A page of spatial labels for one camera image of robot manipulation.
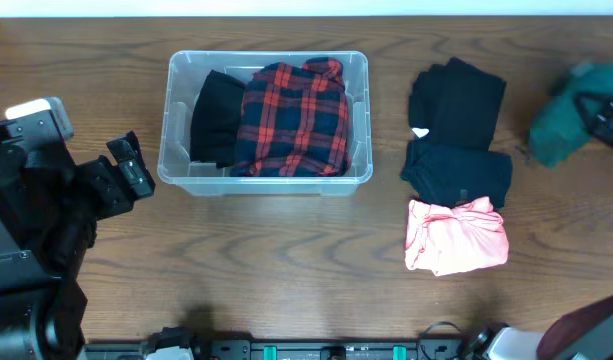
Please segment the green garment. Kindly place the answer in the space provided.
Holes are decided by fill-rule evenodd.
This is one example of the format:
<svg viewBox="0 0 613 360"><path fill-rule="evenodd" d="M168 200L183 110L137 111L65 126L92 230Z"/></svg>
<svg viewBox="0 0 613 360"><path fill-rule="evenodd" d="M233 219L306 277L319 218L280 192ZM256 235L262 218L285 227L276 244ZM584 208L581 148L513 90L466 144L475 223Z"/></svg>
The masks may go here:
<svg viewBox="0 0 613 360"><path fill-rule="evenodd" d="M532 121L528 140L532 157L546 167L556 166L596 139L573 103L578 92L613 94L613 64L578 64L551 88L551 100Z"/></svg>

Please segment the black cloth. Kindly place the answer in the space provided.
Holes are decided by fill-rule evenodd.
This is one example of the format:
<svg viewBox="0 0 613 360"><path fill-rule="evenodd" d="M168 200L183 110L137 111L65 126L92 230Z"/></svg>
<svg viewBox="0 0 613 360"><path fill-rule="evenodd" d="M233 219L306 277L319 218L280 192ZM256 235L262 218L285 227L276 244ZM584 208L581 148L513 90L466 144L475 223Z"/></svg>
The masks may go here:
<svg viewBox="0 0 613 360"><path fill-rule="evenodd" d="M245 87L227 74L211 70L207 75L192 113L192 162L214 163L218 169L234 164Z"/></svg>

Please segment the clear plastic storage bin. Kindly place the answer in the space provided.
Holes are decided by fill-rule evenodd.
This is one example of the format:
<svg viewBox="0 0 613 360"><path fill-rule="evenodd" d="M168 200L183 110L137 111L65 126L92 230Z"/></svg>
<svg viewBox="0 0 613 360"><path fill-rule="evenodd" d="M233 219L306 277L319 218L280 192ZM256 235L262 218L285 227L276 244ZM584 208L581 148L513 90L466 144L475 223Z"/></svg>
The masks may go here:
<svg viewBox="0 0 613 360"><path fill-rule="evenodd" d="M232 177L228 168L190 160L192 111L205 78L212 71L248 82L263 67L284 62L332 57L343 64L349 105L351 167L342 177ZM373 174L369 61L359 51L200 51L181 50L169 61L162 135L157 163L159 178L193 196L322 195L349 196Z"/></svg>

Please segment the red plaid flannel shirt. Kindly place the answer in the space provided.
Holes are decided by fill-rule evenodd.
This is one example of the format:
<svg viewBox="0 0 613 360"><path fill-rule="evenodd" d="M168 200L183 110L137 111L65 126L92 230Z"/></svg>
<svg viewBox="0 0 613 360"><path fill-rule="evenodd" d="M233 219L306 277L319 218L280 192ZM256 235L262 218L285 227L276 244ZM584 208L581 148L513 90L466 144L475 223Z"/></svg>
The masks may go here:
<svg viewBox="0 0 613 360"><path fill-rule="evenodd" d="M233 177L337 177L351 165L343 64L317 57L255 72L245 87Z"/></svg>

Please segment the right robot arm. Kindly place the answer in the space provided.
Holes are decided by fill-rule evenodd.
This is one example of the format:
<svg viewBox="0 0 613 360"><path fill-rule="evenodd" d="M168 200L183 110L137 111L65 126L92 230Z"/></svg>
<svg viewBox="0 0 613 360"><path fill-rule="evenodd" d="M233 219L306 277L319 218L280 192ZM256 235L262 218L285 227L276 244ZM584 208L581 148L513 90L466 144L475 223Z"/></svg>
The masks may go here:
<svg viewBox="0 0 613 360"><path fill-rule="evenodd" d="M578 92L588 132L613 148L613 94ZM489 327L460 348L460 359L613 359L613 295L563 315L544 333Z"/></svg>

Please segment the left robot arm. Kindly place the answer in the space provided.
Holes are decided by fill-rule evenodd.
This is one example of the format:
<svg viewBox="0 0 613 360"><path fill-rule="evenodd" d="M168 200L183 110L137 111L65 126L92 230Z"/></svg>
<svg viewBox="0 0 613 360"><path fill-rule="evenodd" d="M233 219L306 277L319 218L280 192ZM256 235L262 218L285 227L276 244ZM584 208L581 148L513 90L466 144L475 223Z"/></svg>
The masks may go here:
<svg viewBox="0 0 613 360"><path fill-rule="evenodd" d="M0 359L74 359L87 298L77 283L99 221L150 197L139 140L74 162L70 122L52 110L0 121Z"/></svg>

